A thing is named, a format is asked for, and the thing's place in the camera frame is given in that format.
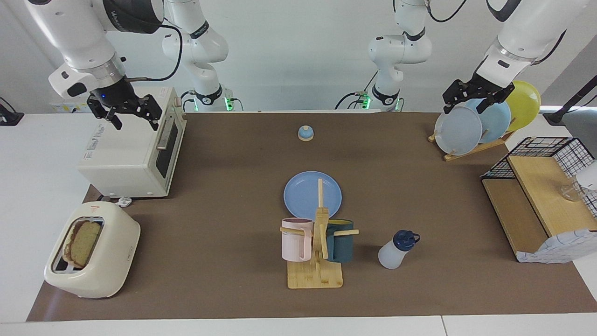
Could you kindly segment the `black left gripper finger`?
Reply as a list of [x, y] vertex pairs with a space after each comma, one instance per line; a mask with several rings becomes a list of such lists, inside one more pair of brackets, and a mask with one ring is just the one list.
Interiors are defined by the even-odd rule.
[[467, 95], [466, 90], [467, 83], [464, 83], [461, 80], [454, 80], [448, 86], [448, 88], [442, 94], [442, 98], [445, 102], [445, 106], [443, 107], [445, 114], [450, 113], [454, 106], [465, 101]]
[[510, 83], [506, 88], [501, 89], [495, 93], [486, 93], [484, 97], [482, 97], [482, 101], [476, 107], [476, 112], [481, 114], [483, 113], [489, 106], [493, 104], [501, 104], [506, 101], [506, 98], [514, 91], [515, 85], [514, 83]]

